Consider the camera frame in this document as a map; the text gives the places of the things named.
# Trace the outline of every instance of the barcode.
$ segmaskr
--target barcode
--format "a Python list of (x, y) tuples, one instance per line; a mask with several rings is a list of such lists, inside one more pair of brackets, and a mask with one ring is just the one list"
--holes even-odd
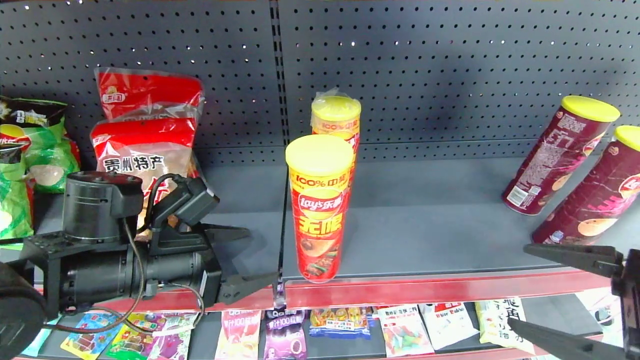
[(527, 192), (522, 190), (521, 188), (514, 186), (509, 195), (507, 196), (507, 200), (514, 204), (515, 206), (520, 206), (524, 199), (527, 198)]

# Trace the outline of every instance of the black cable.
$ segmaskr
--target black cable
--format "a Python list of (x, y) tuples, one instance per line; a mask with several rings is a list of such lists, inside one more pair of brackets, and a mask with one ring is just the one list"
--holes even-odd
[(151, 192), (149, 193), (149, 198), (147, 199), (147, 212), (145, 213), (145, 223), (137, 230), (137, 233), (140, 234), (144, 230), (147, 230), (151, 226), (151, 215), (154, 207), (154, 199), (156, 198), (156, 193), (158, 192), (158, 188), (162, 185), (162, 183), (167, 179), (176, 179), (179, 175), (177, 174), (164, 174), (156, 180), (153, 188), (151, 188)]
[(140, 303), (140, 300), (142, 300), (142, 296), (145, 293), (145, 283), (147, 282), (147, 280), (145, 278), (145, 269), (144, 269), (144, 265), (142, 264), (142, 258), (140, 257), (140, 251), (138, 250), (138, 248), (136, 246), (136, 243), (135, 243), (134, 238), (133, 238), (133, 234), (131, 234), (131, 230), (129, 229), (129, 227), (127, 226), (127, 223), (124, 220), (122, 221), (122, 225), (124, 226), (125, 232), (127, 233), (127, 237), (129, 238), (129, 245), (132, 246), (133, 253), (136, 256), (136, 259), (138, 260), (137, 261), (138, 271), (140, 272), (140, 288), (138, 289), (138, 296), (134, 300), (133, 304), (131, 304), (131, 307), (129, 308), (129, 310), (126, 313), (124, 313), (123, 315), (118, 314), (118, 318), (116, 319), (116, 321), (114, 321), (113, 323), (111, 323), (111, 324), (109, 324), (107, 326), (103, 326), (103, 327), (101, 327), (99, 329), (78, 329), (77, 327), (69, 327), (69, 326), (64, 326), (64, 325), (60, 325), (60, 324), (55, 324), (55, 325), (44, 324), (42, 326), (43, 329), (66, 331), (66, 332), (71, 332), (71, 333), (74, 333), (74, 334), (97, 334), (97, 333), (100, 333), (100, 332), (111, 330), (114, 327), (120, 325), (121, 323), (128, 321), (127, 319), (129, 318), (129, 315), (131, 315), (133, 313), (133, 311), (138, 306), (138, 303)]

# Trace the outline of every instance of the store shelf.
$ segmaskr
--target store shelf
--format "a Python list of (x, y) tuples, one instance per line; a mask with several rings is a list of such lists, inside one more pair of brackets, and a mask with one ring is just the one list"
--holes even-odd
[[(595, 162), (590, 159), (536, 217), (500, 194), (522, 159), (361, 162), (346, 217), (337, 279), (304, 281), (291, 209), (285, 216), (284, 278), (290, 307), (471, 301), (571, 293), (607, 279), (522, 251), (530, 233)], [(600, 243), (626, 252), (640, 231), (629, 209)]]
[[(474, 327), (478, 328), (477, 316), (473, 303), (466, 303)], [(553, 297), (523, 299), (527, 321), (570, 334), (589, 336), (600, 339), (602, 330), (580, 300), (574, 294)], [(64, 325), (75, 326), (80, 315), (65, 318)], [(385, 357), (385, 343), (378, 322), (371, 329), (371, 340), (339, 340), (330, 338), (311, 338), (308, 336), (309, 321), (305, 322), (307, 335), (308, 358), (311, 359), (373, 359)], [(220, 313), (208, 314), (191, 334), (189, 360), (211, 360), (216, 353), (216, 344), (220, 335)], [(64, 332), (53, 332), (41, 351), (40, 358), (53, 360), (73, 359), (60, 349), (60, 344), (67, 337)], [(265, 345), (264, 322), (260, 330), (259, 358), (263, 358)], [(537, 355), (546, 354), (536, 349)], [(480, 344), (479, 335), (465, 339), (428, 356), (406, 357), (407, 359), (491, 359), (507, 360), (529, 357), (521, 350), (501, 348), (493, 344)], [(104, 355), (99, 359), (110, 359)]]
[[(247, 227), (252, 232), (251, 238), (214, 246), (223, 271), (227, 275), (232, 275), (234, 269), (243, 275), (277, 271), (286, 168), (283, 165), (217, 166), (205, 168), (204, 175), (221, 199), (220, 205), (204, 218), (204, 222)], [(38, 233), (61, 229), (62, 202), (61, 195), (42, 197), (36, 202), (36, 222), (40, 223)], [(0, 249), (0, 261), (10, 261), (18, 255), (17, 251)], [(126, 311), (131, 302), (129, 299), (112, 301), (108, 306)], [(218, 304), (209, 310), (271, 307), (273, 292), (265, 288), (231, 306)], [(137, 310), (182, 311), (196, 308), (190, 291), (175, 290), (141, 302)]]

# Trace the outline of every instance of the lay's potato chip can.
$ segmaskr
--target lay's potato chip can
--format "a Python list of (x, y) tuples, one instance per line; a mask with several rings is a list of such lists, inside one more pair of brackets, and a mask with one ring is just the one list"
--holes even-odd
[[(360, 101), (346, 96), (319, 96), (311, 104), (311, 127), (314, 134), (327, 134), (337, 136), (353, 149), (353, 154), (358, 152), (360, 145)], [(354, 156), (349, 170), (349, 193), (356, 169)]]
[(289, 165), (298, 269), (305, 279), (333, 279), (340, 266), (353, 148), (332, 135), (307, 135), (285, 151)]

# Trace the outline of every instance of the red chip can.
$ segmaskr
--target red chip can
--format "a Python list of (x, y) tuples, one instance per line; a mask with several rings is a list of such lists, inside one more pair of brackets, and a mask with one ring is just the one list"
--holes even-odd
[(538, 226), (534, 243), (591, 245), (640, 192), (640, 127), (620, 126), (589, 174)]
[(537, 215), (593, 152), (609, 125), (620, 117), (614, 106), (583, 96), (566, 96), (502, 194), (511, 209)]

